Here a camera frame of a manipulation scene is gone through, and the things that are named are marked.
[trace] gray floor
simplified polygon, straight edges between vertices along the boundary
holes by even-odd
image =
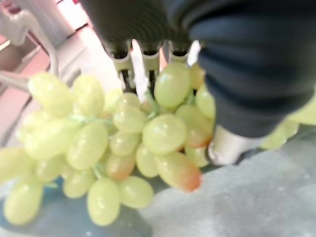
[[[60,61],[64,60],[62,70],[79,66],[84,73],[95,74],[105,90],[118,86],[119,82],[112,80],[115,71],[111,61],[100,51],[94,34],[88,29],[83,35],[70,39],[60,50]],[[81,53],[70,60],[67,51],[74,50]],[[133,59],[138,65],[141,63],[139,56]],[[136,72],[141,85],[145,80],[142,73]],[[36,104],[31,104],[25,113],[35,107]],[[159,192],[154,203],[140,213],[151,226],[154,237],[316,237],[314,130],[303,129],[281,150],[263,152],[239,166],[204,174],[202,188],[193,194],[174,189]],[[8,145],[16,143],[12,138]],[[131,225],[133,220],[128,218],[124,222]],[[74,237],[125,237],[109,230],[105,228],[102,235],[87,231]],[[3,230],[0,236],[16,237]]]

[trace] ripe grape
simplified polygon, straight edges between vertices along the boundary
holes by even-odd
[[[108,145],[108,131],[100,122],[82,128],[67,151],[67,161],[78,170],[89,169],[102,157]]]
[[[168,185],[192,192],[201,185],[200,169],[180,152],[172,152],[164,156],[156,156],[158,173]]]
[[[316,94],[307,105],[291,114],[288,118],[298,123],[316,125]]]
[[[190,84],[189,68],[182,63],[170,63],[157,77],[155,99],[164,107],[174,108],[184,101]]]
[[[175,115],[160,115],[146,124],[143,143],[154,154],[164,155],[178,150],[187,138],[187,128]]]
[[[129,176],[118,184],[120,201],[132,208],[144,208],[149,206],[154,198],[152,186],[144,179]]]
[[[118,106],[120,105],[130,105],[137,109],[140,109],[140,102],[135,93],[132,92],[125,92],[123,95],[118,99]]]
[[[114,180],[123,180],[128,177],[135,167],[135,153],[126,156],[110,154],[106,165],[106,174]]]
[[[113,154],[126,156],[135,150],[140,141],[140,135],[118,131],[110,141],[110,148]]]
[[[73,86],[75,102],[82,114],[95,117],[101,114],[105,95],[101,83],[93,76],[79,76]]]
[[[0,150],[0,184],[15,177],[31,173],[34,162],[20,147]]]
[[[121,88],[115,88],[113,90],[110,90],[105,94],[105,103],[103,110],[113,114],[119,104],[119,100],[123,94],[123,91]]]
[[[25,140],[25,150],[34,159],[44,160],[64,153],[81,123],[67,118],[53,120]]]
[[[209,119],[215,118],[215,101],[203,84],[196,95],[196,105],[198,109]]]
[[[139,172],[148,178],[158,175],[157,165],[154,154],[151,153],[143,144],[140,144],[136,151],[136,164]]]
[[[39,73],[29,80],[28,88],[34,99],[53,116],[64,117],[73,109],[70,90],[55,75]]]
[[[187,126],[186,144],[192,147],[203,147],[210,142],[213,122],[208,120],[197,107],[182,105],[175,114],[182,118]]]
[[[17,138],[20,142],[24,142],[26,137],[33,134],[38,127],[42,127],[52,120],[53,117],[45,111],[36,111],[29,114],[18,129]]]
[[[121,105],[113,117],[114,125],[123,132],[140,133],[147,122],[144,112],[131,105]]]
[[[74,171],[63,184],[64,194],[69,198],[80,198],[88,192],[95,180],[91,169]]]
[[[107,226],[119,215],[120,196],[117,184],[109,178],[96,181],[88,192],[88,213],[94,224]]]
[[[65,158],[63,155],[58,155],[48,160],[41,160],[36,164],[35,174],[44,182],[53,181],[61,174],[64,163]]]
[[[27,224],[37,216],[43,197],[43,183],[35,176],[20,180],[4,203],[4,216],[14,225]]]
[[[195,62],[190,66],[191,87],[198,90],[204,83],[205,71]]]

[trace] green grape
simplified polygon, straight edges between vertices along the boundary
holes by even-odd
[[[122,94],[123,91],[121,88],[115,88],[107,92],[105,94],[105,103],[103,110],[107,111],[110,114],[113,114],[118,107]]]
[[[302,124],[316,125],[316,94],[308,104],[291,114],[288,119]]]
[[[196,95],[196,105],[198,109],[209,119],[215,118],[215,101],[203,84]]]
[[[128,207],[147,207],[154,198],[152,186],[139,177],[129,176],[118,184],[118,188],[121,203]]]
[[[117,219],[120,210],[118,185],[109,178],[96,181],[88,192],[87,208],[94,224],[111,224]]]
[[[4,203],[4,216],[14,225],[25,225],[37,216],[43,198],[43,183],[34,176],[20,180]]]
[[[210,142],[213,122],[208,120],[197,107],[182,105],[175,114],[182,118],[187,126],[186,144],[192,147],[203,147]]]
[[[143,111],[145,114],[150,114],[153,111],[153,108],[151,106],[150,103],[148,103],[147,100],[145,100],[142,104],[141,104],[141,111]]]
[[[140,109],[140,102],[135,93],[125,92],[118,100],[118,105],[130,105]]]
[[[36,111],[29,114],[23,121],[22,126],[18,129],[16,135],[20,142],[24,142],[26,137],[33,134],[38,127],[44,126],[53,117],[45,111]]]
[[[182,63],[170,63],[157,77],[155,99],[166,108],[177,107],[188,95],[190,84],[189,68]]]
[[[20,147],[2,148],[0,150],[0,184],[32,173],[34,161]]]
[[[208,160],[205,158],[205,147],[193,148],[186,145],[184,151],[189,160],[191,160],[197,167],[204,167],[209,164]]]
[[[176,110],[177,110],[177,107],[176,108],[166,108],[164,106],[159,106],[159,114],[160,115],[173,114]]]
[[[80,198],[95,181],[96,177],[91,169],[72,172],[63,184],[64,194],[68,198]]]
[[[198,90],[204,83],[205,71],[200,67],[198,62],[190,66],[191,87]]]
[[[139,144],[140,135],[118,131],[110,141],[110,148],[113,154],[126,156],[132,153]]]
[[[298,122],[290,121],[287,119],[282,123],[282,126],[286,133],[286,137],[291,138],[298,132],[300,124]]]
[[[80,122],[67,118],[48,122],[26,138],[25,150],[36,160],[55,157],[68,149],[80,127]]]
[[[63,163],[61,171],[60,171],[60,176],[66,180],[68,179],[72,173],[76,172],[70,165],[68,165],[66,162]]]
[[[121,105],[113,117],[114,125],[127,133],[142,132],[146,122],[146,114],[131,105]]]
[[[123,180],[128,177],[135,167],[135,153],[127,156],[110,154],[105,165],[106,174],[114,180]]]
[[[187,138],[186,125],[175,115],[160,115],[145,126],[143,143],[154,154],[164,155],[180,149]]]
[[[96,167],[102,174],[106,174],[107,162],[110,155],[111,155],[111,150],[107,148],[105,152],[103,153],[102,158],[97,163]]]
[[[287,141],[287,133],[280,124],[261,144],[261,148],[266,150],[276,150],[281,148]]]
[[[105,95],[101,83],[93,76],[79,76],[73,86],[75,102],[82,114],[96,117],[104,107]]]
[[[41,160],[36,165],[35,174],[44,182],[53,181],[61,174],[64,162],[65,158],[62,155]]]
[[[82,128],[67,151],[67,162],[78,170],[89,169],[101,159],[108,145],[108,131],[100,122]]]
[[[157,165],[154,154],[151,153],[143,144],[140,144],[136,151],[136,165],[139,172],[148,178],[158,175]]]
[[[201,185],[200,169],[180,152],[172,152],[164,156],[156,156],[158,173],[168,185],[192,192]]]
[[[56,76],[39,73],[33,76],[28,88],[35,100],[51,115],[67,116],[73,109],[73,97],[68,87]]]

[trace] grape stem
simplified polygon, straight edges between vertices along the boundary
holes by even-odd
[[[95,118],[95,117],[86,117],[82,115],[71,115],[69,117],[70,119],[82,122],[82,123],[90,123],[90,122],[103,122],[106,125],[113,126],[112,120],[111,119],[103,119],[103,118]]]
[[[189,94],[187,96],[186,104],[192,105],[193,103],[194,103],[194,93],[193,93],[193,89],[190,89]]]
[[[153,111],[147,116],[148,119],[152,119],[158,115],[159,107],[158,107],[157,102],[153,98],[153,95],[151,94],[151,92],[149,90],[146,90],[145,98],[146,98],[147,102],[149,103],[149,105],[151,106],[151,108],[153,108]]]
[[[97,179],[101,179],[103,177],[103,175],[101,174],[101,171],[98,168],[98,164],[96,164],[93,167],[93,172],[94,172],[95,176],[97,177]]]

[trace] dark sleeve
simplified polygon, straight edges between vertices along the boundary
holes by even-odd
[[[199,63],[217,122],[245,137],[269,134],[314,93],[314,0],[164,0],[169,23],[202,40]]]

